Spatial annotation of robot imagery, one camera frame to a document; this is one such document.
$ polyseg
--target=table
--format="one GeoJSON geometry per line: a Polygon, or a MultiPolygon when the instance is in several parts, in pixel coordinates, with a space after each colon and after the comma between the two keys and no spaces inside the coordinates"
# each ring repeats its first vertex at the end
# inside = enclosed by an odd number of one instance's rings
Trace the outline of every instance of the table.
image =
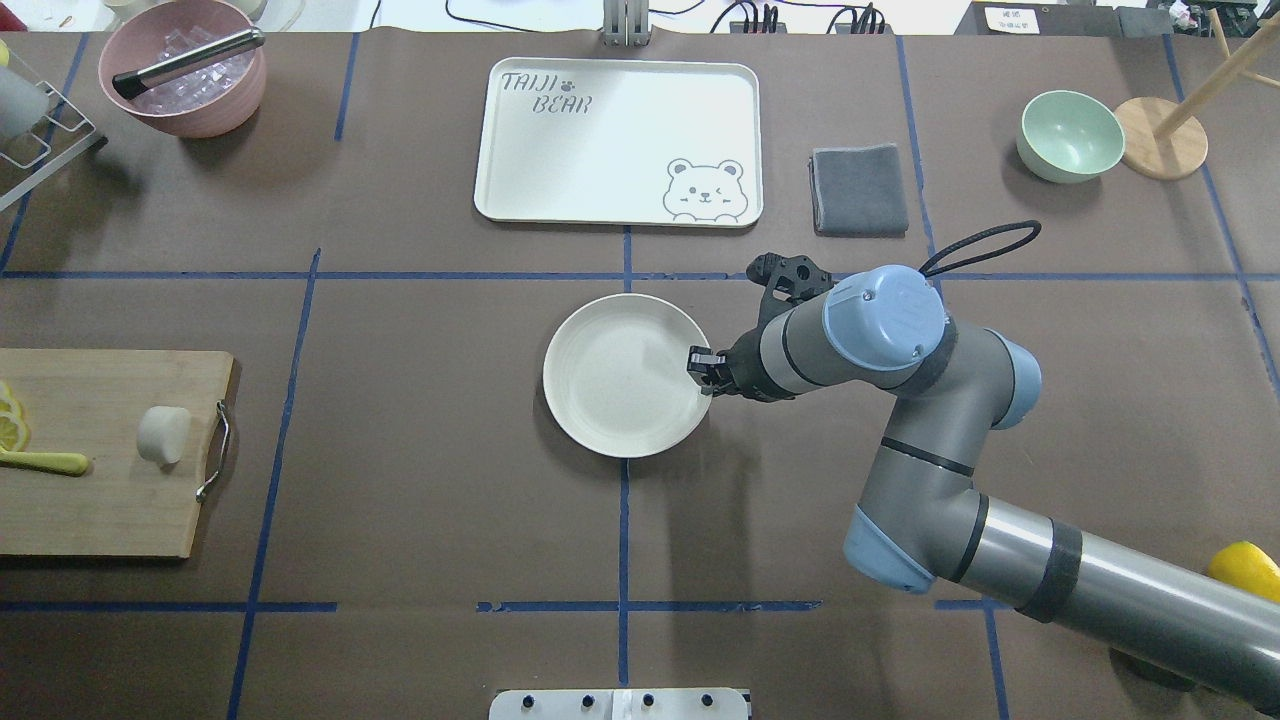
{"type": "Polygon", "coordinates": [[[182,141],[102,96],[105,35],[4,40],[110,142],[0,213],[0,345],[225,350],[238,372],[189,560],[0,561],[0,716],[483,717],[500,689],[620,685],[750,688],[758,717],[1256,716],[956,585],[908,596],[850,569],[888,395],[719,398],[676,448],[618,461],[568,439],[539,387],[556,327],[595,297],[664,297],[726,347],[755,322],[760,252],[919,265],[1038,218],[1030,246],[943,275],[954,314],[1044,372],[978,487],[1185,568],[1242,538],[1275,553],[1272,96],[1225,91],[1201,118],[1207,169],[1175,183],[1121,165],[1050,186],[1014,151],[1037,92],[1172,99],[1211,42],[289,33],[259,114],[182,141]],[[749,65],[764,215],[484,219],[485,78],[512,55],[749,65]],[[815,236],[809,152],[886,141],[906,237],[815,236]]]}

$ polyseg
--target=bear cartoon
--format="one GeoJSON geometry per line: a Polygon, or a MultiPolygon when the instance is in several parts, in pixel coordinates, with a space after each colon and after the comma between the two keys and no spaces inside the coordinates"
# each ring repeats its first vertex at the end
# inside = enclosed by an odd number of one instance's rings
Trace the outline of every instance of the bear cartoon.
{"type": "Polygon", "coordinates": [[[677,158],[667,165],[671,184],[662,204],[672,220],[731,223],[746,213],[742,165],[724,160],[719,165],[695,165],[677,158]]]}

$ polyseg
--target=cable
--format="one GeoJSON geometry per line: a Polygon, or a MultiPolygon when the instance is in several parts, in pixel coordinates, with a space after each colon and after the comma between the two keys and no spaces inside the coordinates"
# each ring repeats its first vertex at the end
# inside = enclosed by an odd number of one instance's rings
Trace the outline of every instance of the cable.
{"type": "Polygon", "coordinates": [[[836,10],[836,14],[831,17],[831,22],[827,23],[827,31],[823,35],[831,35],[832,28],[836,27],[836,20],[838,20],[840,15],[844,15],[846,12],[854,15],[849,20],[849,28],[852,29],[854,24],[858,23],[858,9],[852,5],[845,5],[836,10]]]}
{"type": "Polygon", "coordinates": [[[709,33],[714,33],[714,32],[716,32],[716,28],[718,28],[718,27],[719,27],[719,23],[721,23],[721,20],[723,20],[723,19],[724,19],[724,15],[730,14],[730,12],[731,12],[731,10],[732,10],[733,8],[742,8],[742,31],[744,31],[744,32],[749,32],[749,28],[750,28],[750,27],[751,27],[751,26],[753,26],[753,24],[754,24],[754,23],[755,23],[755,22],[758,20],[758,19],[759,19],[759,17],[760,17],[760,15],[759,15],[759,12],[760,12],[760,10],[759,10],[759,8],[756,8],[756,6],[755,6],[755,3],[753,3],[751,0],[735,0],[732,5],[730,5],[728,8],[724,8],[724,12],[723,12],[723,13],[721,13],[721,14],[719,14],[719,17],[717,17],[717,18],[716,18],[716,22],[714,22],[714,23],[712,23],[712,29],[709,29],[708,32],[709,32],[709,33]],[[749,12],[749,10],[746,9],[746,8],[748,8],[748,5],[750,5],[750,8],[751,8],[751,10],[750,10],[750,12],[749,12]]]}
{"type": "Polygon", "coordinates": [[[471,23],[471,24],[477,24],[477,26],[497,27],[497,28],[502,28],[502,29],[515,29],[515,31],[520,31],[520,32],[543,32],[540,29],[530,29],[527,27],[516,27],[516,26],[508,26],[508,24],[503,24],[503,23],[495,23],[495,22],[492,22],[492,20],[477,20],[476,18],[463,18],[462,15],[454,15],[453,10],[449,9],[449,0],[444,0],[444,14],[449,15],[451,18],[453,18],[456,20],[461,20],[461,22],[471,23]]]}
{"type": "Polygon", "coordinates": [[[872,3],[864,5],[849,5],[846,3],[804,3],[803,0],[774,0],[782,5],[795,5],[797,8],[838,8],[831,23],[827,24],[827,35],[831,35],[832,28],[840,22],[840,15],[845,13],[852,13],[852,19],[849,23],[850,33],[859,35],[859,14],[858,10],[863,10],[861,18],[865,20],[864,35],[884,35],[884,29],[888,27],[888,20],[884,18],[878,8],[872,6],[872,3]]]}
{"type": "Polygon", "coordinates": [[[996,225],[993,228],[987,228],[979,233],[970,234],[969,237],[959,242],[952,242],[951,245],[934,252],[933,258],[929,258],[923,265],[920,265],[920,274],[927,278],[932,278],[933,275],[941,275],[942,273],[955,270],[956,268],[964,268],[965,265],[973,265],[974,263],[982,263],[983,260],[991,260],[992,258],[998,258],[1006,252],[1012,252],[1014,250],[1018,250],[1019,247],[1036,240],[1036,236],[1039,234],[1039,231],[1041,231],[1039,220],[1023,220],[1020,223],[1009,223],[1007,225],[996,225]],[[974,255],[973,258],[966,258],[964,260],[960,260],[959,263],[951,263],[950,265],[943,265],[941,268],[933,266],[938,263],[938,260],[946,258],[947,255],[951,255],[956,250],[969,247],[970,245],[987,240],[991,236],[1016,229],[1029,229],[1030,232],[1027,233],[1027,237],[1019,240],[1018,242],[1012,242],[997,250],[992,250],[991,252],[974,255]]]}
{"type": "Polygon", "coordinates": [[[650,15],[684,15],[685,13],[692,10],[694,8],[700,6],[705,1],[707,0],[698,0],[698,3],[694,3],[692,5],[685,8],[684,10],[649,10],[649,14],[650,15]]]}

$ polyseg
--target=gray cloth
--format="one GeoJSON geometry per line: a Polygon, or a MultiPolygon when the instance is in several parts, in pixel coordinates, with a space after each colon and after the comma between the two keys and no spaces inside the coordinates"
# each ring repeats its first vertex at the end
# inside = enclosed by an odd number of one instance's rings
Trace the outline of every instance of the gray cloth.
{"type": "Polygon", "coordinates": [[[902,237],[906,199],[897,145],[819,147],[809,160],[813,227],[836,237],[902,237]]]}

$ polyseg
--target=lemon slice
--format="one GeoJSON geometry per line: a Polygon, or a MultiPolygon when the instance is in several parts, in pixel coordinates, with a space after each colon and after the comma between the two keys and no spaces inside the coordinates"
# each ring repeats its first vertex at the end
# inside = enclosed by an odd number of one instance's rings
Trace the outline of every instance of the lemon slice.
{"type": "Polygon", "coordinates": [[[13,391],[4,380],[0,380],[0,413],[13,413],[22,418],[22,404],[13,396],[13,391]]]}
{"type": "Polygon", "coordinates": [[[31,430],[22,418],[8,411],[0,413],[0,447],[17,452],[27,447],[29,438],[31,430]]]}

